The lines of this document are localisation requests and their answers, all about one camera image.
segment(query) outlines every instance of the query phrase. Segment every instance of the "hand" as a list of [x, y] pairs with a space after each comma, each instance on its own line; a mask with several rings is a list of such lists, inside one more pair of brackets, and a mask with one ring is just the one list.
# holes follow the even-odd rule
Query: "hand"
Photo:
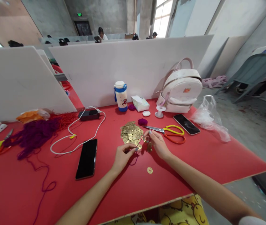
[[128, 163], [130, 157], [135, 153], [135, 151], [136, 151], [136, 145], [134, 144], [127, 143], [117, 147], [115, 161], [113, 163], [111, 170], [116, 172], [117, 174], [120, 174], [121, 171], [126, 166], [126, 164]]
[[147, 135], [150, 136], [152, 140], [151, 143], [154, 146], [158, 156], [161, 159], [166, 160], [171, 155], [171, 152], [170, 150], [168, 150], [162, 135], [158, 134], [156, 131], [153, 131], [153, 130], [146, 131], [143, 136], [146, 137]]

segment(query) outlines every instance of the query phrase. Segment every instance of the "concrete floor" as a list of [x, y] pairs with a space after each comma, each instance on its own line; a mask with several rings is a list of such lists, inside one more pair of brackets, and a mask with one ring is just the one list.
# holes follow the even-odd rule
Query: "concrete floor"
[[[216, 91], [216, 88], [204, 88], [194, 106], [198, 107], [202, 103], [204, 95], [214, 96]], [[230, 135], [266, 161], [266, 102], [252, 98], [232, 104], [232, 100], [238, 97], [234, 92], [221, 92], [214, 97], [223, 126], [229, 130]], [[252, 178], [227, 184], [226, 188], [245, 201], [266, 221], [266, 196], [260, 192]], [[231, 224], [206, 202], [203, 202], [203, 206], [210, 224]]]

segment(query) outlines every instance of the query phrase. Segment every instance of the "charging cable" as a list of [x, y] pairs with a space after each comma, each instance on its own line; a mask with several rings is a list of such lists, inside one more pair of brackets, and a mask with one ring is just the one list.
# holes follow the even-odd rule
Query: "charging cable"
[[[96, 130], [96, 132], [95, 132], [95, 135], [94, 135], [91, 139], [89, 139], [89, 140], [87, 140], [87, 141], [85, 141], [85, 142], [79, 144], [74, 150], [72, 150], [72, 151], [70, 151], [70, 152], [62, 152], [62, 153], [54, 152], [54, 151], [52, 150], [54, 144], [56, 144], [57, 142], [61, 141], [61, 140], [64, 139], [64, 138], [68, 138], [68, 137], [69, 137], [69, 138], [74, 138], [75, 136], [77, 136], [76, 134], [72, 133], [72, 132], [70, 131], [69, 128], [71, 127], [71, 125], [73, 125], [75, 122], [77, 122], [77, 121], [81, 118], [81, 116], [84, 114], [85, 110], [88, 109], [88, 108], [94, 108], [94, 109], [96, 109], [99, 113], [103, 113], [103, 114], [104, 114], [104, 119], [102, 120], [102, 122], [101, 122], [100, 125], [98, 126], [98, 128], [97, 128], [97, 130]], [[71, 153], [71, 152], [75, 151], [80, 145], [82, 145], [82, 144], [84, 144], [84, 143], [86, 143], [86, 142], [88, 142], [88, 141], [94, 139], [94, 138], [96, 137], [96, 134], [97, 134], [97, 132], [98, 132], [98, 129], [100, 128], [101, 124], [104, 122], [104, 120], [105, 120], [105, 118], [106, 118], [106, 114], [105, 114], [103, 111], [100, 111], [99, 109], [97, 109], [97, 108], [95, 108], [95, 107], [93, 107], [93, 106], [89, 106], [89, 107], [85, 108], [84, 111], [83, 111], [83, 113], [81, 114], [81, 116], [79, 117], [79, 119], [77, 119], [76, 121], [72, 122], [72, 124], [70, 124], [70, 125], [68, 126], [68, 131], [69, 131], [72, 135], [67, 135], [67, 136], [65, 136], [65, 137], [63, 137], [63, 138], [57, 140], [56, 142], [54, 142], [54, 143], [51, 145], [50, 150], [51, 150], [52, 153], [57, 154], [57, 155], [64, 155], [64, 154], [67, 154], [67, 153]]]

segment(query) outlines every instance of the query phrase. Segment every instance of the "tissue box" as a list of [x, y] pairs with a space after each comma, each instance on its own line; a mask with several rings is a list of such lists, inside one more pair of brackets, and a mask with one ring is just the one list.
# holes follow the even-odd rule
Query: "tissue box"
[[138, 95], [132, 96], [132, 101], [133, 101], [135, 108], [139, 112], [149, 110], [150, 108], [149, 103], [144, 98], [141, 98]]

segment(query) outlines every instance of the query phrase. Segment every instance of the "chair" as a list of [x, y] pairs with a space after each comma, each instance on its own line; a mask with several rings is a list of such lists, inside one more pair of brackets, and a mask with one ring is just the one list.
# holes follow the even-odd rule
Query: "chair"
[[241, 101], [247, 95], [252, 96], [261, 86], [266, 78], [266, 53], [256, 54], [249, 57], [239, 70], [215, 93], [217, 95], [231, 82], [233, 84], [225, 90], [225, 92], [234, 89], [238, 84], [248, 84], [247, 89], [243, 94], [234, 102]]

